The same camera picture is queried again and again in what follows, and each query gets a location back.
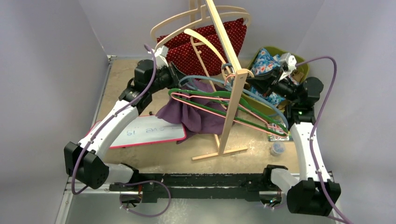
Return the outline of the green plastic hanger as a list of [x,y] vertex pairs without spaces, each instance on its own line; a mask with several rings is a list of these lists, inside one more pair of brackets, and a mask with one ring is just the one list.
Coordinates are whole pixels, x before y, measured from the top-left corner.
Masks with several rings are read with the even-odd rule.
[[[200,91],[193,91],[193,90],[182,90],[178,88],[173,88],[168,91],[168,95],[176,100],[179,101],[183,104],[192,106],[196,109],[208,112],[210,114],[216,115],[218,117],[225,118],[226,117],[226,110],[230,105],[230,99],[231,99],[231,93],[228,91],[215,91],[215,92],[200,92]],[[204,104],[194,102],[193,99],[203,99],[203,100],[208,100],[209,102],[219,104],[221,106],[225,106],[225,110],[218,110],[209,106],[206,106]],[[245,113],[248,113],[260,121],[264,122],[266,126],[261,126],[257,123],[254,123],[249,120],[242,119],[238,116],[234,117],[233,122],[238,123],[244,126],[248,126],[250,128],[265,132],[267,134],[273,134],[273,135],[278,135],[278,136],[288,136],[289,130],[285,127],[284,124],[282,124],[280,121],[275,120],[268,115],[258,111],[257,109],[253,108],[246,100],[243,98],[240,98],[237,106],[238,111],[243,111]],[[269,123],[275,123],[281,127],[281,129],[284,131],[284,133],[276,133],[275,131],[272,131],[268,128]]]

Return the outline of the blue floral garment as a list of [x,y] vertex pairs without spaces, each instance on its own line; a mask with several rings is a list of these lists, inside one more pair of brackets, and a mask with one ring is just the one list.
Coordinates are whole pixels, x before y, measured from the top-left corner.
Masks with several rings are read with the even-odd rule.
[[[275,67],[280,67],[279,60],[282,54],[278,53],[272,55],[267,48],[262,48],[261,50],[258,51],[256,58],[253,60],[253,63],[250,66],[250,71],[253,73],[254,76],[263,75],[264,73],[270,72]],[[292,96],[290,98],[282,97],[274,92],[268,96],[265,96],[251,85],[249,91],[251,91],[260,98],[264,98],[274,106],[278,106],[281,102],[285,100],[291,102],[296,101],[298,99],[297,87],[299,86],[299,82],[295,81],[295,79],[291,77],[291,74],[288,77],[286,77],[284,80],[291,81],[292,83]]]

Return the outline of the purple garment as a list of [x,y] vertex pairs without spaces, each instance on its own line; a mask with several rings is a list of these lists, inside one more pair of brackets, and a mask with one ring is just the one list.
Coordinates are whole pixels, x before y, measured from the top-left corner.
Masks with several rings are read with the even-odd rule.
[[[213,92],[210,84],[198,80],[192,81],[199,90]],[[191,101],[225,112],[225,109],[220,104],[207,99],[193,98]],[[156,113],[156,116],[172,124],[183,124],[186,131],[186,138],[177,141],[177,144],[181,144],[196,134],[221,135],[225,122],[225,118],[183,104],[172,98]]]

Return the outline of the grey-blue plastic hanger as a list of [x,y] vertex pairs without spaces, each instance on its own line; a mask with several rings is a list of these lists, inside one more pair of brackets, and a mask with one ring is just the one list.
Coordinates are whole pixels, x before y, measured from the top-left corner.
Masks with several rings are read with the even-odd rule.
[[[174,67],[174,73],[176,74],[176,76],[179,79],[179,86],[187,86],[188,88],[195,90],[195,91],[207,92],[207,91],[204,91],[203,89],[201,89],[200,87],[198,87],[192,81],[193,79],[204,79],[204,80],[214,81],[216,83],[222,84],[224,86],[224,88],[226,89],[226,91],[232,90],[232,85],[229,83],[226,84],[226,82],[224,80],[220,80],[220,79],[216,79],[216,78],[212,78],[212,77],[200,76],[200,75],[186,75],[186,74],[182,73],[175,65],[173,65],[173,67]],[[283,112],[281,112],[279,109],[277,109],[273,104],[271,104],[264,98],[258,97],[251,91],[244,89],[243,93],[250,96],[250,98],[253,98],[256,101],[261,102],[261,103],[265,104],[266,106],[268,106],[269,108],[273,109],[275,111],[275,115],[269,115],[269,117],[274,117],[274,116],[278,115],[281,118],[282,122],[285,124],[285,127],[287,129],[289,129],[290,126],[288,124],[288,121],[287,121],[285,115],[283,114]]]

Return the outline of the pink wire hanger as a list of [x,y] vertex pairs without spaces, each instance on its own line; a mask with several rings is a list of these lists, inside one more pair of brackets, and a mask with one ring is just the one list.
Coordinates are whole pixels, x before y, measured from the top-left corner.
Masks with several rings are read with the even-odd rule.
[[[198,89],[198,87],[192,83],[192,81],[195,81],[196,79],[206,79],[209,81],[215,81],[218,83],[221,83],[225,86],[226,90],[225,91],[214,91],[214,92],[206,92],[203,90]],[[189,105],[191,107],[194,107],[196,109],[202,110],[204,112],[208,112],[212,115],[225,118],[226,117],[226,112],[221,111],[218,109],[211,108],[209,106],[206,106],[201,103],[196,103],[192,101],[194,98],[199,98],[199,99],[206,99],[209,100],[210,102],[218,103],[220,105],[226,106],[226,108],[229,108],[230,106],[230,100],[231,100],[231,92],[229,89],[231,89],[231,83],[226,82],[223,80],[211,78],[211,77],[204,77],[204,76],[198,76],[198,75],[192,75],[192,76],[186,76],[183,77],[179,80],[178,83],[180,86],[185,86],[187,85],[188,87],[192,88],[191,90],[183,90],[181,88],[172,88],[168,91],[168,95],[176,100],[179,101],[185,105]],[[239,111],[243,111],[245,113],[248,113],[257,119],[261,120],[266,124],[266,126],[261,126],[257,123],[242,119],[240,117],[235,117],[233,118],[233,122],[242,124],[245,126],[248,126],[250,128],[268,133],[270,135],[274,135],[280,138],[287,137],[289,135],[289,130],[286,126],[287,121],[285,116],[281,116],[281,121],[278,121],[274,118],[272,118],[270,115],[266,115],[259,110],[255,109],[252,107],[245,99],[241,98],[238,102],[237,109]]]

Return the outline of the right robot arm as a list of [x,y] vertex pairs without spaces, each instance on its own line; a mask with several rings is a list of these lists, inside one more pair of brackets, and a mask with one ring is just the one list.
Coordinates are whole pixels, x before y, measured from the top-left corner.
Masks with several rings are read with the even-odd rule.
[[341,188],[331,180],[318,148],[314,105],[320,99],[323,83],[316,77],[308,77],[299,85],[282,79],[280,68],[265,75],[248,77],[247,83],[264,93],[284,96],[290,103],[284,116],[297,151],[299,178],[286,167],[268,165],[262,177],[263,186],[273,190],[278,187],[286,196],[290,213],[328,216],[337,202]]

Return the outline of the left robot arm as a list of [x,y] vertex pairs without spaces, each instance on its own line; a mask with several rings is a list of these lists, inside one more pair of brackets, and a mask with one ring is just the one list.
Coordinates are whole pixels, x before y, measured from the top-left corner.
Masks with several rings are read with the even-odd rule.
[[174,63],[162,68],[151,59],[140,60],[126,88],[113,109],[78,143],[68,142],[64,147],[66,173],[71,177],[72,191],[77,194],[76,181],[98,189],[105,183],[121,183],[128,191],[139,186],[139,171],[134,167],[103,161],[107,150],[121,132],[139,117],[152,102],[154,93],[179,87],[186,77]]

